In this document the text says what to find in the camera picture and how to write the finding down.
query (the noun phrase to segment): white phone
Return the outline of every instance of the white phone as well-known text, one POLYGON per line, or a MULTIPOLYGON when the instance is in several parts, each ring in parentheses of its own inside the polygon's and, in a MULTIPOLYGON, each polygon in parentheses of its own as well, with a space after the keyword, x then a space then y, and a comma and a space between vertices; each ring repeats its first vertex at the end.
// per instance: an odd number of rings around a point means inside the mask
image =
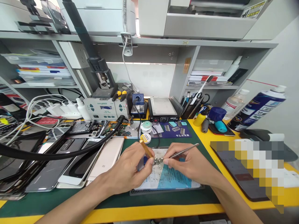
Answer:
POLYGON ((83 188, 86 184, 86 180, 82 181, 79 185, 72 185, 72 184, 65 184, 65 183, 58 183, 56 188, 58 189, 80 189, 83 188))
POLYGON ((112 137, 102 149, 97 161, 93 165, 87 181, 94 181, 97 176, 107 172, 118 160, 125 138, 112 137))
MULTIPOLYGON (((95 143, 101 140, 101 138, 89 138, 82 149, 94 145, 95 143)), ((80 185, 80 183, 88 174, 94 162, 97 160, 104 145, 105 144, 103 144, 100 150, 97 152, 88 152, 83 155, 76 156, 72 163, 59 177, 58 182, 72 185, 80 185)))

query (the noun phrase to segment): forearm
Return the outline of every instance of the forearm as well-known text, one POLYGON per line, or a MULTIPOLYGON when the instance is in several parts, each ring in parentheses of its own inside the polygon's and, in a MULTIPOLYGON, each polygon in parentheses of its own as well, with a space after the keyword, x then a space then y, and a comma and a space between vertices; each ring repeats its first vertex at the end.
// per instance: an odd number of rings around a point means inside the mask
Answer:
POLYGON ((217 181, 211 187, 232 223, 262 223, 259 217, 222 174, 219 174, 217 181))
POLYGON ((90 185, 54 208, 36 223, 80 223, 99 203, 109 196, 108 190, 101 184, 101 177, 98 177, 90 185))

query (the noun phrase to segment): blue repair mat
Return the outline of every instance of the blue repair mat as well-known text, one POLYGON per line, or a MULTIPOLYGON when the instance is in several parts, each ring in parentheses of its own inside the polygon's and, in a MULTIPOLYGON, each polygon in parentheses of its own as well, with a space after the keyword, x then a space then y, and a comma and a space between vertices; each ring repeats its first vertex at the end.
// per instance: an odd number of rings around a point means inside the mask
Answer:
MULTIPOLYGON (((177 125, 176 127, 174 127, 177 129, 177 131, 173 131, 173 127, 171 127, 168 122, 160 122, 160 125, 164 131, 164 132, 160 133, 160 138, 191 138, 192 137, 192 135, 188 129, 188 126, 182 125, 182 127, 179 127, 177 125), (166 125, 169 126, 170 131, 166 131, 166 128, 165 128, 166 125)), ((158 135, 157 134, 154 135, 152 132, 150 133, 150 136, 152 138, 158 138, 158 135)))

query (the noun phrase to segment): warning label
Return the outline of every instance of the warning label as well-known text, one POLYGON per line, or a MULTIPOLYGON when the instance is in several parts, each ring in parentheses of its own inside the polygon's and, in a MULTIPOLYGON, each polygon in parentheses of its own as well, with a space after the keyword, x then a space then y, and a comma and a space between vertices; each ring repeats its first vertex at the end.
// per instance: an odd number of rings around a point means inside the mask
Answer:
POLYGON ((261 3, 255 4, 253 6, 244 9, 241 18, 249 18, 249 19, 256 18, 260 13, 260 11, 262 10, 265 3, 266 1, 263 1, 261 3))

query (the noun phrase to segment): green desk mat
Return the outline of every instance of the green desk mat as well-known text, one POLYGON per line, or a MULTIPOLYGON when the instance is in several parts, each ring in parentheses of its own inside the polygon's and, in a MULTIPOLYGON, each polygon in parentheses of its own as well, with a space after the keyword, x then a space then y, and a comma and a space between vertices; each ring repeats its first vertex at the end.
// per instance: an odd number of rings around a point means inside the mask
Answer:
MULTIPOLYGON (((169 146, 172 142, 199 143, 199 150, 208 159, 208 161, 217 169, 217 165, 199 140, 198 136, 190 126, 187 120, 188 129, 192 135, 191 138, 161 138, 160 146, 169 146)), ((126 139, 122 152, 133 144, 136 139, 126 139)), ((152 139, 149 147, 155 147, 158 139, 152 139)), ((19 201, 7 201, 0 209, 0 217, 19 217, 43 215, 53 208, 73 196, 79 189, 54 189, 51 192, 28 193, 19 201)), ((219 204, 219 200, 210 186, 205 189, 168 192, 149 195, 130 196, 129 192, 113 195, 99 204, 96 209, 101 208, 124 208, 147 205, 190 205, 190 204, 219 204)))

